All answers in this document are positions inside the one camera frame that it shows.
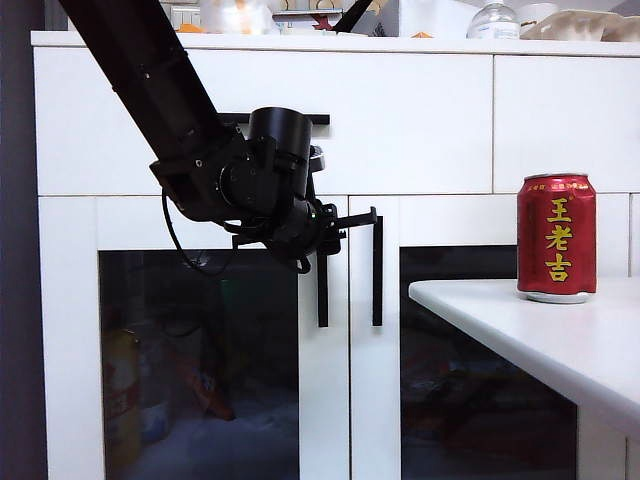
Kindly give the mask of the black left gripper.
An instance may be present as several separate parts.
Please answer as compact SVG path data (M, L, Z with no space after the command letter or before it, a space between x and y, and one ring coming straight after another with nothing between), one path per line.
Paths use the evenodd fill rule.
M294 211L294 216L274 231L272 255L295 273L308 273L311 264L308 256L312 253L336 255L341 251L341 240L345 233L340 230L377 223L376 208L371 206L367 213L345 217L337 216L334 204L323 204L319 200L305 204L306 213ZM264 236L252 237L246 234L232 236L232 248L262 244L267 249L271 240Z

